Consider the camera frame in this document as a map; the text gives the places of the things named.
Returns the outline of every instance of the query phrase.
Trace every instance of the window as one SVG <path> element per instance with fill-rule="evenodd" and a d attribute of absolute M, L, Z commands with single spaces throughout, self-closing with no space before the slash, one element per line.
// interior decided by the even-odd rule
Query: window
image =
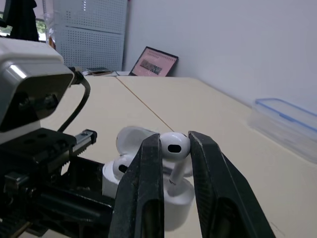
<path fill-rule="evenodd" d="M 39 33 L 39 40 L 46 42 L 46 34 L 45 34 L 45 29 L 46 25 L 43 20 L 36 19 L 36 28 L 38 29 Z M 10 34 L 12 30 L 11 26 L 7 26 L 6 28 L 0 27 L 0 35 L 1 36 L 7 36 Z"/>

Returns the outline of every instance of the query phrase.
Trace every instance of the earbud stem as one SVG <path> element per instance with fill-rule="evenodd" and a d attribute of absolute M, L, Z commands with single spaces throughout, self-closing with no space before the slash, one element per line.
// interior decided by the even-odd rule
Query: earbud stem
<path fill-rule="evenodd" d="M 175 189 L 176 186 L 183 180 L 189 157 L 190 156 L 187 156 L 185 160 L 175 164 L 175 167 L 169 176 L 169 182 L 166 185 L 168 193 Z"/>

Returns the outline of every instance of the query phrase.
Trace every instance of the blue container lid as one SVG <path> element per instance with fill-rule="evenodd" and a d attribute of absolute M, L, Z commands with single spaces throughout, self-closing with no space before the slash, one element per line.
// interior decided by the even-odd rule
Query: blue container lid
<path fill-rule="evenodd" d="M 277 98 L 256 99 L 255 104 L 277 113 L 283 119 L 317 133 L 317 114 Z"/>

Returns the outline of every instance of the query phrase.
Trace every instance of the black cloth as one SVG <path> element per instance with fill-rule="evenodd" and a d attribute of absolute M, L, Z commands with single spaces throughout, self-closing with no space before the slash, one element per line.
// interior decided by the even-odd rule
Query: black cloth
<path fill-rule="evenodd" d="M 35 8 L 35 0 L 7 0 L 4 10 L 4 20 L 12 26 L 10 38 L 39 41 L 39 34 L 36 28 L 36 18 L 33 8 Z"/>

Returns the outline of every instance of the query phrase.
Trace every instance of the laptop screen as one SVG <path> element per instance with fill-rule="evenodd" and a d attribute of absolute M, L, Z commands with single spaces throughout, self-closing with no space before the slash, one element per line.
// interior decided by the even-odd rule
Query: laptop screen
<path fill-rule="evenodd" d="M 130 75 L 165 77 L 177 60 L 177 56 L 146 47 L 131 70 Z"/>

